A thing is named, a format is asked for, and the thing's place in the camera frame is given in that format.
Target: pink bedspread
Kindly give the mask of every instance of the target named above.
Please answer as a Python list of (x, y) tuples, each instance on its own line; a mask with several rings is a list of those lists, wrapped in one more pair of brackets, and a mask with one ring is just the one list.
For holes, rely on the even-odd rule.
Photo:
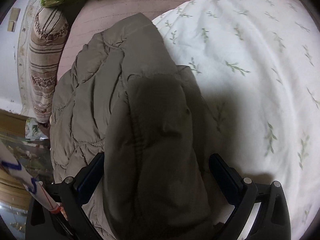
[(185, 1), (188, 0), (88, 0), (71, 28), (59, 63), (58, 80), (71, 68), (76, 55), (93, 34), (138, 12), (153, 20)]

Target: bed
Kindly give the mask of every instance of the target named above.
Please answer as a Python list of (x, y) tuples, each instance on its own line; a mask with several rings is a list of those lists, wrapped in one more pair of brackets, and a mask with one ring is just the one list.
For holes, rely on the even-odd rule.
[[(89, 0), (62, 54), (58, 79), (92, 34), (141, 10), (139, 0)], [(177, 65), (188, 65), (204, 98), (212, 145), (229, 166), (257, 183), (279, 180), (287, 198), (292, 239), (300, 239), (320, 207), (320, 33), (299, 0), (181, 0), (163, 12), (144, 10)], [(228, 206), (207, 167), (203, 179), (212, 220)], [(249, 232), (258, 205), (240, 239)]]

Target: silver screw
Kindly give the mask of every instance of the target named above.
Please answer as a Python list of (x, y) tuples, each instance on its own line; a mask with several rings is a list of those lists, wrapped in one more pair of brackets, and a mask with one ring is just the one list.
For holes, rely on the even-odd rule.
[(252, 180), (250, 178), (244, 178), (243, 181), (246, 184), (251, 184), (251, 182), (252, 182)]
[(64, 180), (65, 183), (70, 183), (73, 181), (73, 177), (66, 177), (66, 179)]
[(280, 187), (280, 186), (281, 186), (280, 182), (277, 181), (277, 180), (275, 180), (275, 181), (273, 182), (273, 184), (275, 184), (276, 187)]

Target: white bed sheet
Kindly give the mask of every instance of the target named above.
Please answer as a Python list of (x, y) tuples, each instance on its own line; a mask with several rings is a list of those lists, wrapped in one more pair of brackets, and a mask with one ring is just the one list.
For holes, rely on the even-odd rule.
[[(153, 22), (175, 63), (195, 74), (214, 128), (207, 155), (219, 153), (255, 182), (280, 181), (300, 239), (320, 207), (320, 33), (305, 8), (191, 0)], [(212, 218), (225, 222), (233, 207), (204, 168)]]

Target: puffer jacket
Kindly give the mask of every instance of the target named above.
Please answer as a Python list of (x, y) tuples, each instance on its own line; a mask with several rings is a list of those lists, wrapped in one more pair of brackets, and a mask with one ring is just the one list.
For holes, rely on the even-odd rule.
[(105, 239), (211, 239), (199, 88), (142, 14), (97, 33), (56, 86), (54, 179), (105, 152), (87, 216)]

